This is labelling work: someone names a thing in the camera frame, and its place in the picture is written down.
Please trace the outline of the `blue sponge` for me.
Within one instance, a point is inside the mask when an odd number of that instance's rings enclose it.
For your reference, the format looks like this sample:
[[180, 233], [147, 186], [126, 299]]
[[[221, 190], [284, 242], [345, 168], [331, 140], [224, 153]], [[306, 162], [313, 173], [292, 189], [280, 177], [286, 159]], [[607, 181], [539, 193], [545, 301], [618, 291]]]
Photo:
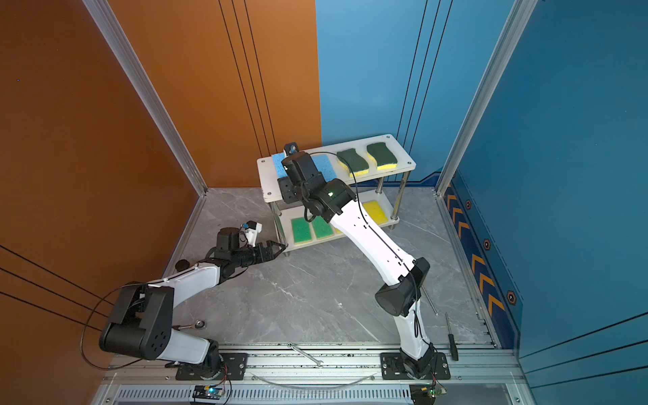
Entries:
[[322, 173], [326, 182], [330, 182], [332, 179], [338, 177], [328, 155], [312, 154], [312, 160], [315, 166], [317, 167], [317, 170], [319, 170]]
[[272, 155], [272, 160], [274, 164], [275, 171], [277, 173], [278, 179], [287, 177], [287, 173], [282, 161], [286, 158], [285, 152], [281, 152], [275, 155]]

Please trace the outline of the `green yellow wavy sponge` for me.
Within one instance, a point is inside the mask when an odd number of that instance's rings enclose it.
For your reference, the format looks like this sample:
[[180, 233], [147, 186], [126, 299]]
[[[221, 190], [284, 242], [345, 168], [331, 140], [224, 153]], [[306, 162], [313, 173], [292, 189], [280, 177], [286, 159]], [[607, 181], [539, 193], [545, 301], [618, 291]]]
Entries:
[[366, 146], [367, 155], [376, 164], [377, 170], [393, 170], [398, 166], [398, 159], [385, 142], [371, 143]]

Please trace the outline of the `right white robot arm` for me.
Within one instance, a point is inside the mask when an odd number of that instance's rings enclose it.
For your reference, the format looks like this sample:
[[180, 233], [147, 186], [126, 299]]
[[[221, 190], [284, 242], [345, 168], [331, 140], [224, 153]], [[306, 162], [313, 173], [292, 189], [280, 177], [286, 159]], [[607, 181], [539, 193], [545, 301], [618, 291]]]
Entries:
[[403, 251], [371, 219], [357, 191], [339, 178], [328, 182], [309, 153], [287, 155], [282, 165], [307, 219], [321, 218], [341, 231], [381, 275], [384, 285], [375, 294], [376, 302], [393, 316], [403, 367], [414, 379], [428, 376], [436, 349], [420, 316], [420, 290], [429, 262]]

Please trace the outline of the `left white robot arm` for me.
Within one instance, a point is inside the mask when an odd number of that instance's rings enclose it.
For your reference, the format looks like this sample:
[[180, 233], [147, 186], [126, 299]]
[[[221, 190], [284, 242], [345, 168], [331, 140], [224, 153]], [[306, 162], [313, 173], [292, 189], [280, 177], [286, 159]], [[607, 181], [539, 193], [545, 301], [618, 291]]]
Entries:
[[261, 225], [250, 221], [240, 228], [223, 228], [216, 246], [204, 259], [177, 263], [177, 273], [148, 283], [120, 288], [115, 306], [99, 339], [100, 349], [145, 360], [164, 360], [181, 371], [211, 380], [224, 372], [219, 344], [182, 332], [173, 326], [176, 307], [222, 283], [250, 266], [271, 262], [287, 246], [277, 241], [258, 242]]

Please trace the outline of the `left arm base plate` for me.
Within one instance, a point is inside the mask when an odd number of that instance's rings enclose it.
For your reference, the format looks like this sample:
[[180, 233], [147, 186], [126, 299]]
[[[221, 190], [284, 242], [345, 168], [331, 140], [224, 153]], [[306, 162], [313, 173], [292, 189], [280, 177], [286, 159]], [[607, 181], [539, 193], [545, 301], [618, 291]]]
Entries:
[[221, 353], [217, 366], [208, 370], [198, 364], [181, 364], [177, 368], [177, 381], [243, 381], [249, 355], [244, 352]]

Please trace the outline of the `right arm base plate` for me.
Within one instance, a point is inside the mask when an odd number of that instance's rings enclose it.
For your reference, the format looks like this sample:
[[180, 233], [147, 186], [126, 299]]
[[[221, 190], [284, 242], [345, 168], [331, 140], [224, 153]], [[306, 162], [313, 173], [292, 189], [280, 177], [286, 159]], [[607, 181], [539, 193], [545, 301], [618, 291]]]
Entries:
[[[381, 377], [385, 381], [415, 380], [410, 371], [406, 370], [401, 354], [381, 353]], [[420, 380], [447, 381], [451, 379], [450, 367], [446, 355], [442, 352], [433, 355], [428, 373]]]

